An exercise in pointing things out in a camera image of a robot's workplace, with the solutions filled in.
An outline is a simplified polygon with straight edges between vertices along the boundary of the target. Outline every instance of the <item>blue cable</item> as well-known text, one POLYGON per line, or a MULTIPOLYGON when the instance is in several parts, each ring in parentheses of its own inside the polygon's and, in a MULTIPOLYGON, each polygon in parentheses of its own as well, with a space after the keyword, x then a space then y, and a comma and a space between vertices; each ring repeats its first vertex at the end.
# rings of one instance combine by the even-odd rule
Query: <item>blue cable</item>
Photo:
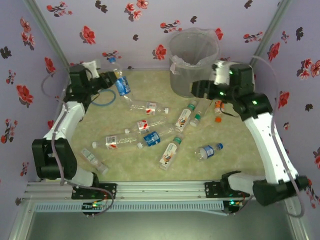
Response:
POLYGON ((115 91, 113 91, 111 89, 103 89, 103 90, 99 91, 99 93, 103 93, 103 92, 111 92, 111 93, 113 93, 113 99, 110 102, 104 103, 104 104, 99 104, 99 103, 95 103, 95 102, 91 102, 91 104, 99 106, 99 107, 107 107, 107 106, 111 105, 116 100, 115 91))

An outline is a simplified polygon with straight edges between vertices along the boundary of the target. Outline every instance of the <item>red flower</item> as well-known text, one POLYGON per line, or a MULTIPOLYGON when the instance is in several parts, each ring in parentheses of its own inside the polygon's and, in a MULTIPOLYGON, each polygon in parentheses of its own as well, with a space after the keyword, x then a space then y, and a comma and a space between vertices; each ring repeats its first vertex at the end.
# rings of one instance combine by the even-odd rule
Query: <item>red flower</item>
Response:
POLYGON ((21 19, 20 19, 20 24, 26 33, 31 31, 31 27, 30 27, 29 22, 25 21, 23 17, 21 17, 21 19))
POLYGON ((310 58, 308 58, 308 59, 306 59, 306 60, 304 61, 304 67, 305 67, 306 69, 308 69, 311 64, 312 64, 312 61, 311 61, 310 58))
POLYGON ((129 12, 132 12, 135 10, 134 4, 133 3, 128 3, 125 7, 129 12))
POLYGON ((215 34, 218 36, 218 39, 221 40, 224 34, 222 33, 222 30, 220 28, 217 28, 215 30, 215 34))
POLYGON ((288 104, 289 96, 290 96, 289 92, 284 92, 280 95, 278 109, 288 104))
POLYGON ((149 2, 147 2, 146 0, 137 0, 137 7, 140 9, 147 9, 149 2))
POLYGON ((34 96, 32 96, 29 92, 29 89, 26 86, 17 85, 16 90, 18 91, 18 95, 22 101, 32 104, 34 96))
POLYGON ((35 45, 35 38, 34 38, 34 36, 32 36, 31 33, 30 33, 30 35, 29 35, 29 43, 30 43, 32 46, 35 45))
POLYGON ((166 53, 167 53, 167 49, 165 49, 165 47, 162 44, 160 44, 155 49, 156 58, 159 59, 159 60, 164 60, 166 53))
POLYGON ((86 42, 90 45, 92 44, 96 44, 95 42, 95 32, 92 31, 88 26, 84 26, 82 29, 82 35, 84 37, 84 39, 86 40, 86 42))
POLYGON ((320 74, 320 60, 316 61, 316 63, 311 66, 310 70, 313 78, 318 76, 320 74))
POLYGON ((46 9, 48 10, 48 11, 51 11, 52 9, 54 9, 51 5, 48 5, 48 6, 46 6, 46 9))
POLYGON ((307 70, 304 70, 299 77, 301 78, 301 80, 303 79, 307 80, 309 76, 310 76, 310 73, 307 70))
POLYGON ((139 20, 139 18, 142 16, 142 13, 141 13, 141 11, 140 10, 137 10, 137 11, 134 11, 133 12, 133 18, 135 19, 135 20, 139 20))
POLYGON ((22 37, 22 41, 24 41, 24 42, 28 42, 28 35, 27 35, 27 34, 25 34, 25 32, 24 32, 24 31, 21 33, 21 37, 22 37))
POLYGON ((54 63, 52 62, 51 58, 50 57, 45 57, 44 58, 44 61, 45 61, 45 66, 46 66, 46 69, 52 73, 56 70, 55 66, 54 66, 54 63))
POLYGON ((269 61, 271 62, 272 59, 274 59, 278 53, 279 53, 279 47, 280 42, 277 42, 276 44, 271 45, 270 52, 268 52, 269 61))

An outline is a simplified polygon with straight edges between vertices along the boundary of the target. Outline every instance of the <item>bottle label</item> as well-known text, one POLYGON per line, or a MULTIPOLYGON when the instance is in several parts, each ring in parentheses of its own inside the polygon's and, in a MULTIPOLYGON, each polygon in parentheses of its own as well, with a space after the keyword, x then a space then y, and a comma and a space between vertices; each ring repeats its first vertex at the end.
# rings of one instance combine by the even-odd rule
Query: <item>bottle label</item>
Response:
POLYGON ((107 136, 105 138, 105 145, 108 149, 117 149, 117 136, 107 136))
POLYGON ((124 96, 131 92, 129 83, 125 76, 118 78, 115 82, 115 86, 120 96, 124 96))
POLYGON ((138 121, 137 124, 138 124, 138 128, 139 128, 139 132, 141 134, 146 134, 149 132, 149 125, 148 125, 147 120, 138 121))
POLYGON ((205 150, 206 155, 208 156, 208 158, 210 158, 213 155, 215 155, 215 150, 210 145, 203 147, 203 149, 205 150))
POLYGON ((156 145, 160 143, 160 137, 156 131, 153 131, 152 133, 149 133, 148 135, 143 137, 148 147, 151 147, 153 145, 156 145))
POLYGON ((157 108, 157 104, 155 102, 147 102, 146 108, 145 108, 145 113, 147 115, 155 115, 156 108, 157 108))
POLYGON ((178 118, 178 121, 175 124, 175 126, 177 128, 179 128, 180 131, 182 131, 185 128, 185 126, 187 125, 187 121, 188 121, 190 114, 191 114, 190 109, 184 109, 182 111, 180 117, 178 118))
POLYGON ((164 151, 164 154, 162 155, 161 159, 160 159, 160 163, 163 165, 167 165, 170 160, 173 158, 173 156, 175 155, 176 151, 177 151, 177 145, 174 143, 169 143, 169 145, 167 146, 166 150, 164 151))

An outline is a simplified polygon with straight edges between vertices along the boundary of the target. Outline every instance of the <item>water bottle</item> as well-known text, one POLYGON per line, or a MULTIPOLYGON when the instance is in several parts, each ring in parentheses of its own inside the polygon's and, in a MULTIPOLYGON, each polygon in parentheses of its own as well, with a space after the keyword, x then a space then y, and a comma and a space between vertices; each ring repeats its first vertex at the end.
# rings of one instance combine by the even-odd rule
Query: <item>water bottle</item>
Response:
POLYGON ((197 102, 195 100, 191 100, 188 106, 185 109, 183 109, 182 113, 180 114, 178 120, 175 123, 175 129, 178 132, 183 132, 190 120, 190 115, 195 110, 196 106, 197 102))
POLYGON ((222 101, 216 101, 214 103, 214 114, 215 114, 215 122, 221 123, 223 113, 221 112, 225 111, 225 104, 222 101))
POLYGON ((201 98, 198 105, 196 106, 194 110, 194 117, 190 120, 190 125, 193 127, 198 126, 200 119, 206 114, 209 106, 212 103, 212 100, 207 99, 206 94, 204 94, 204 98, 201 98))
POLYGON ((222 143, 210 143, 208 145, 198 147, 194 152, 198 161, 206 160, 217 154, 224 146, 222 143))
POLYGON ((131 128, 126 128, 124 132, 126 134, 146 134, 159 125, 164 125, 168 120, 165 116, 154 116, 149 119, 143 119, 137 121, 131 128))
POLYGON ((172 124, 168 123, 160 126, 155 131, 148 133, 147 135, 140 138, 137 143, 137 147, 142 149, 144 147, 154 146, 161 141, 173 136, 175 134, 175 128, 172 124))
POLYGON ((131 101, 130 109, 133 111, 141 112, 147 115, 158 115, 158 114, 168 114, 169 108, 163 107, 161 104, 157 102, 151 101, 139 101, 133 100, 131 101))
POLYGON ((126 76, 123 76, 122 67, 116 62, 115 57, 109 58, 110 68, 113 70, 117 80, 115 82, 116 89, 120 96, 125 99, 127 104, 131 104, 131 101, 134 100, 134 96, 131 92, 128 80, 126 76))
POLYGON ((117 134, 110 135, 101 138, 98 141, 92 143, 92 147, 102 148, 102 149, 118 149, 123 147, 130 147, 137 144, 138 135, 137 134, 117 134))
POLYGON ((177 155, 177 152, 180 148, 180 144, 183 139, 184 139, 184 135, 182 133, 178 133, 174 137, 173 141, 171 141, 168 144, 159 161, 159 166, 161 169, 168 170, 169 166, 172 164, 172 162, 174 161, 177 155))
POLYGON ((101 174, 105 175, 109 168, 99 161, 95 155, 93 155, 88 149, 84 148, 81 151, 82 157, 89 161, 89 163, 94 166, 101 174))

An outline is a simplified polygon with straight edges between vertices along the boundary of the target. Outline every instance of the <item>blue bottle label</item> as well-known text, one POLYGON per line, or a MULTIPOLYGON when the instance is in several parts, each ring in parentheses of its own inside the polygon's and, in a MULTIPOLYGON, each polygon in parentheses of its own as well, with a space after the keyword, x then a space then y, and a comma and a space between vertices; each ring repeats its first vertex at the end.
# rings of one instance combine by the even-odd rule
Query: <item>blue bottle label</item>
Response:
POLYGON ((156 131, 149 133, 148 135, 143 137, 148 147, 156 145, 160 143, 160 137, 156 131))
POLYGON ((129 83, 125 76, 118 78, 115 82, 115 86, 120 96, 124 96, 131 92, 129 83))

